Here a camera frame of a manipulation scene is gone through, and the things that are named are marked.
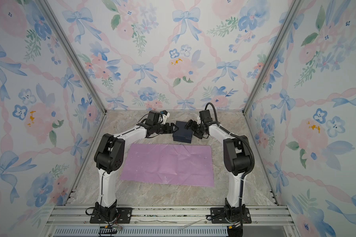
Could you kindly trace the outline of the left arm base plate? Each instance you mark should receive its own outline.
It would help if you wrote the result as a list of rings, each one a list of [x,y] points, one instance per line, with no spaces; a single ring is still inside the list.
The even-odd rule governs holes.
[[[132,211],[130,207],[116,207],[111,210],[95,207],[90,214],[90,224],[129,224]]]

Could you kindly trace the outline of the dark navy gift box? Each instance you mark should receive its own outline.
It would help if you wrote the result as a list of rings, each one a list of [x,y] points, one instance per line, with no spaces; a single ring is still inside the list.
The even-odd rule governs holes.
[[[186,129],[187,122],[176,121],[175,125],[178,127],[178,130],[173,133],[173,140],[175,142],[191,144],[193,131],[191,129]]]

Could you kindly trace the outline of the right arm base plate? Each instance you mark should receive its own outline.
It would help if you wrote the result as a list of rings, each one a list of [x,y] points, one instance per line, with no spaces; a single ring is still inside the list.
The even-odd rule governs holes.
[[[251,214],[249,209],[243,205],[242,207],[212,207],[210,208],[210,215],[206,216],[207,221],[212,224],[231,224],[239,223],[251,224]]]

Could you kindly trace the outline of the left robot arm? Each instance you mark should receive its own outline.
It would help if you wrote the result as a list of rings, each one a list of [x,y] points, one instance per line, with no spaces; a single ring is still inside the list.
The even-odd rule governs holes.
[[[121,215],[117,210],[116,178],[117,171],[123,164],[126,148],[153,134],[173,134],[179,128],[174,123],[168,123],[170,113],[166,110],[150,111],[133,128],[118,134],[103,135],[94,161],[99,173],[99,195],[93,212],[91,223],[114,223]]]

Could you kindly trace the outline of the purple wrapping paper sheet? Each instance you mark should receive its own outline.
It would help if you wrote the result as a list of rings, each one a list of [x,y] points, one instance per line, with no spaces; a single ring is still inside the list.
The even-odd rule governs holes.
[[[132,144],[120,179],[214,187],[212,149],[203,145]]]

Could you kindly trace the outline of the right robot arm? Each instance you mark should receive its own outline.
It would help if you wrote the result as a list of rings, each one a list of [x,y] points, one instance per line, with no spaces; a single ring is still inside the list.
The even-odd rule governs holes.
[[[205,134],[214,137],[223,148],[223,162],[228,171],[228,194],[222,214],[215,214],[211,220],[224,217],[230,223],[251,223],[249,209],[243,202],[246,176],[255,167],[255,158],[246,136],[239,136],[214,121],[197,123],[189,120],[185,128],[202,139]]]

